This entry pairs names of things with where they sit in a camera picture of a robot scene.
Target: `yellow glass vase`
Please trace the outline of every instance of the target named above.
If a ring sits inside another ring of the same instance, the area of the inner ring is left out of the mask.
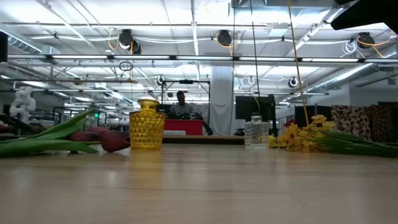
[[[141,111],[130,113],[131,149],[160,150],[166,115],[156,112],[156,100],[139,100]]]

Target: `red tulip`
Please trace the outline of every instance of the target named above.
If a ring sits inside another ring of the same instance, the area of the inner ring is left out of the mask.
[[[109,130],[106,128],[102,128],[102,127],[92,127],[92,128],[89,128],[87,131],[96,133],[97,135],[102,136],[103,134],[107,133]]]
[[[122,131],[108,131],[101,135],[101,141],[115,141],[115,140],[126,140],[130,137],[130,133]]]
[[[116,152],[130,147],[130,143],[126,140],[102,141],[101,145],[102,148],[107,152]]]
[[[98,135],[88,131],[77,131],[68,137],[70,141],[97,141]]]

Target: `red desk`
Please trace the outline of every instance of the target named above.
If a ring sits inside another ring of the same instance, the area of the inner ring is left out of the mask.
[[[202,120],[166,119],[164,129],[167,131],[185,131],[186,135],[203,135]]]

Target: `white sculpture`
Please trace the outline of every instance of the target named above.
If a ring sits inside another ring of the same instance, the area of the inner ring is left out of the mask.
[[[36,109],[35,99],[30,97],[33,92],[33,88],[30,86],[19,87],[18,91],[15,93],[15,100],[10,107],[10,115],[17,116],[21,115],[19,118],[25,124],[29,121],[29,112],[33,112]]]

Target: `floral fabric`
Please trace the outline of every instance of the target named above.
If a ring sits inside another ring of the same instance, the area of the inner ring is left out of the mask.
[[[376,142],[388,142],[389,109],[372,105],[364,108],[369,118],[372,139]]]
[[[331,119],[336,129],[371,141],[371,129],[365,109],[354,106],[332,106]]]

